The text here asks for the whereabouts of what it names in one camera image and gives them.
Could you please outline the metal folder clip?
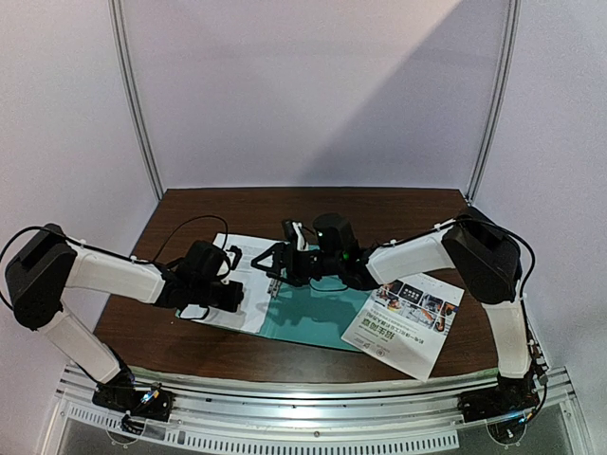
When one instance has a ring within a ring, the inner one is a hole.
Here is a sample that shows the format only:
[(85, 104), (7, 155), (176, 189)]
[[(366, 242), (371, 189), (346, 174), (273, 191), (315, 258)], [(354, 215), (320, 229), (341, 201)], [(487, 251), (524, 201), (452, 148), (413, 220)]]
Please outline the metal folder clip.
[(282, 282), (280, 280), (271, 279), (269, 281), (269, 284), (267, 287), (267, 293), (271, 299), (275, 299), (278, 296), (281, 285), (282, 285)]

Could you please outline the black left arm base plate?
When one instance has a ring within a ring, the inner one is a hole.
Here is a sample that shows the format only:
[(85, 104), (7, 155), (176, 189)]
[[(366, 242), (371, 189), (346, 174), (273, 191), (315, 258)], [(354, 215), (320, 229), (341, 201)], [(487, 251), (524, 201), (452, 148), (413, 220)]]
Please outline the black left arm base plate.
[(100, 383), (92, 398), (98, 407), (160, 422), (169, 420), (174, 401), (175, 394), (161, 385), (140, 389), (130, 376)]

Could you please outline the colourful printed brochure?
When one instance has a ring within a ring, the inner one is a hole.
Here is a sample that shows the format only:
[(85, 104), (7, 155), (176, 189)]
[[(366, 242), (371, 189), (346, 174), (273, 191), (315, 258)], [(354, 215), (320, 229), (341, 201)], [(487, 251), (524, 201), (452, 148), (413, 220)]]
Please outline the colourful printed brochure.
[(397, 279), (372, 291), (341, 340), (425, 382), (463, 297), (462, 288), (427, 274)]

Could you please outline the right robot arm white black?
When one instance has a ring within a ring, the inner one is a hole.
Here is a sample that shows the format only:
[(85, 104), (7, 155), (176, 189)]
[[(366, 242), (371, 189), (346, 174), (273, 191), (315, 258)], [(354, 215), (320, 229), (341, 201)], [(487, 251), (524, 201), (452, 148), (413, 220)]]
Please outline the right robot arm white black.
[(495, 225), (475, 208), (404, 240), (362, 247), (351, 223), (338, 213), (313, 222), (317, 245), (310, 249), (295, 220), (283, 222), (285, 240), (270, 246), (250, 264), (269, 278), (301, 287), (335, 276), (349, 289), (373, 291), (422, 272), (454, 269), (487, 314), (498, 355), (494, 389), (466, 394), (464, 408), (478, 406), (481, 416), (537, 406), (534, 381), (540, 377), (531, 355), (524, 310), (528, 279), (521, 264), (523, 239)]

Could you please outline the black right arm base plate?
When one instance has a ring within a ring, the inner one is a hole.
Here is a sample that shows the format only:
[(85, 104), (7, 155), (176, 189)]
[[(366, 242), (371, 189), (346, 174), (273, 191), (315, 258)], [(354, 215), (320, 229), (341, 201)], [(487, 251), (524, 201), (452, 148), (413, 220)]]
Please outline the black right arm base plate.
[(495, 386), (465, 391), (458, 396), (457, 408), (466, 423), (496, 418), (526, 423), (543, 407), (547, 386), (539, 393), (533, 379), (497, 377)]

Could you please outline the teal file folder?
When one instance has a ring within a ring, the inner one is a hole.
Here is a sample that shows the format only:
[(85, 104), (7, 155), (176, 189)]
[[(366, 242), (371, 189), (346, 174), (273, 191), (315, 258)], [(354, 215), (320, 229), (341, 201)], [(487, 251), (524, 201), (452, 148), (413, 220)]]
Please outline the teal file folder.
[[(369, 296), (345, 288), (334, 277), (311, 287), (282, 283), (278, 296), (270, 300), (261, 331), (254, 336), (354, 352), (356, 348), (341, 336)], [(203, 319), (200, 316), (199, 309), (190, 307), (178, 317), (193, 321)]]

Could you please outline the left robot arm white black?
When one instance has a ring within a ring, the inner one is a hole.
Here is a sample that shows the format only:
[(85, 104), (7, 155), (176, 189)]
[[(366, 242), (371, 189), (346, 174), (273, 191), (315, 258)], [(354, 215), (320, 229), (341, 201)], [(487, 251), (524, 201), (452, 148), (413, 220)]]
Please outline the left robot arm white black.
[(203, 319), (212, 309), (234, 313), (244, 286), (230, 279), (241, 252), (194, 242), (184, 257), (168, 264), (126, 257), (67, 236), (60, 226), (25, 227), (30, 239), (4, 268), (6, 289), (1, 301), (17, 322), (43, 334), (98, 384), (121, 411), (141, 401), (137, 385), (120, 357), (103, 344), (67, 308), (68, 288), (122, 296), (154, 307), (183, 312), (195, 308)]

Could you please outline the white printed text sheets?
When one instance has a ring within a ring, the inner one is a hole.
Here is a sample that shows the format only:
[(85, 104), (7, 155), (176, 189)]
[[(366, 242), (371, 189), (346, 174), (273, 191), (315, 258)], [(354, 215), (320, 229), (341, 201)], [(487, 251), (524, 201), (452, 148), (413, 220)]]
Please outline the white printed text sheets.
[[(212, 243), (221, 246), (226, 237), (224, 233), (217, 233)], [(271, 300), (268, 292), (271, 280), (265, 272), (255, 269), (250, 263), (277, 243), (277, 240), (237, 234), (230, 234), (227, 238), (227, 247), (237, 246), (243, 253), (236, 269), (230, 273), (232, 281), (243, 285), (243, 300), (235, 313), (211, 308), (204, 319), (195, 318), (193, 321), (256, 335), (261, 331), (266, 319)]]

